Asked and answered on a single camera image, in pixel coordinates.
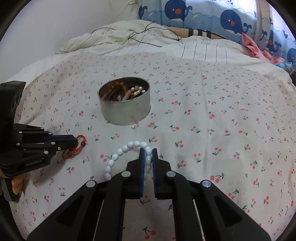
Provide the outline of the person's left hand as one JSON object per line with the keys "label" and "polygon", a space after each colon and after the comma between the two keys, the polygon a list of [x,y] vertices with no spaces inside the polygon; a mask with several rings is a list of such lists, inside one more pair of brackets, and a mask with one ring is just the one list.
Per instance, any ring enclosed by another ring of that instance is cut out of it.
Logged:
{"label": "person's left hand", "polygon": [[23,181],[26,177],[25,174],[21,174],[15,177],[11,177],[11,185],[12,185],[12,191],[15,195],[22,192],[23,188]]}

